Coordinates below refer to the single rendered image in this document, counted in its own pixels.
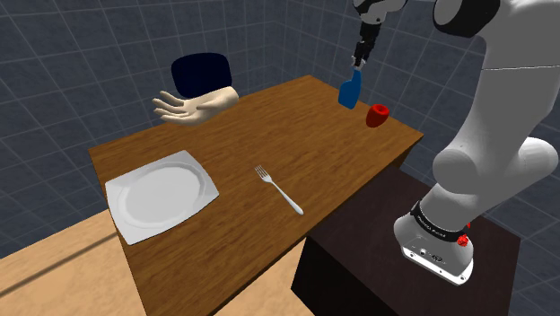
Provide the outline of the blue bottle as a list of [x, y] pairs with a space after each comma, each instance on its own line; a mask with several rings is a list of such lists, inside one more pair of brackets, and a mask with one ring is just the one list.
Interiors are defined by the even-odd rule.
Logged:
[[338, 103], [348, 109], [353, 109], [359, 99], [362, 88], [362, 72], [355, 68], [352, 78], [341, 84]]

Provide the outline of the white square plate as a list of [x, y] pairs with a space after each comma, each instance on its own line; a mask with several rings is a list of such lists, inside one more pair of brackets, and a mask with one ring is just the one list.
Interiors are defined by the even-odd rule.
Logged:
[[113, 222], [128, 245], [170, 230], [219, 197], [206, 170], [185, 150], [109, 180], [105, 189]]

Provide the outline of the dark robot stand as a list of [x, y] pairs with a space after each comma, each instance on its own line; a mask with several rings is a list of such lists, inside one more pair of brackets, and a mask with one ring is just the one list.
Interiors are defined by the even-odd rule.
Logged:
[[292, 290], [314, 316], [508, 316], [518, 236], [474, 220], [474, 269], [460, 286], [402, 255], [393, 224], [428, 190], [389, 167], [311, 231]]

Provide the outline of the silver fork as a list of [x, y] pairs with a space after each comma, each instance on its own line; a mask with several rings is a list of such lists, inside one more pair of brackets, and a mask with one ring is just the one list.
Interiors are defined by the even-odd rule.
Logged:
[[258, 176], [265, 182], [265, 183], [269, 183], [271, 185], [273, 185], [276, 190], [283, 196], [283, 198], [285, 199], [285, 201], [293, 208], [293, 210], [299, 214], [299, 215], [304, 215], [304, 212], [302, 210], [302, 208], [295, 203], [287, 194], [285, 194], [279, 187], [278, 185], [273, 181], [272, 177], [266, 172], [266, 170], [261, 166], [258, 165], [255, 167], [255, 171], [258, 174]]

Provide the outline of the brown wooden table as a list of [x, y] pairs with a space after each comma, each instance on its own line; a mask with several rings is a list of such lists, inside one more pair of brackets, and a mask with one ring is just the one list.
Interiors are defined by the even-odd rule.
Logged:
[[[306, 75], [242, 97], [196, 127], [165, 123], [90, 151], [100, 182], [185, 150], [219, 197], [185, 223], [124, 252], [147, 316], [211, 316], [389, 165], [422, 134]], [[303, 210], [256, 173], [261, 165]]]

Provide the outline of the red cup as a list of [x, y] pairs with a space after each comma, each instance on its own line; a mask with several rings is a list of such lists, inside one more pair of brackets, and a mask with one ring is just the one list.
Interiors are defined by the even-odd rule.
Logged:
[[367, 127], [378, 127], [389, 117], [389, 108], [382, 104], [373, 104], [366, 115]]

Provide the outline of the beige hand figure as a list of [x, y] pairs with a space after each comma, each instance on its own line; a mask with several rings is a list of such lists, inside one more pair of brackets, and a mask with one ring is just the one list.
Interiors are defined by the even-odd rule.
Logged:
[[196, 126], [211, 119], [223, 110], [235, 105], [238, 93], [231, 87], [203, 94], [192, 99], [179, 99], [166, 91], [160, 91], [163, 100], [153, 98], [153, 112], [162, 120], [182, 126]]

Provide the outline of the dark blue rounded block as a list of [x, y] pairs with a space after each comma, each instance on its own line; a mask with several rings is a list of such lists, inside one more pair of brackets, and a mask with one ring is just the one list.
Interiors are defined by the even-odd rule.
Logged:
[[171, 64], [177, 92], [193, 99], [232, 85], [232, 73], [226, 56], [204, 52], [180, 57]]

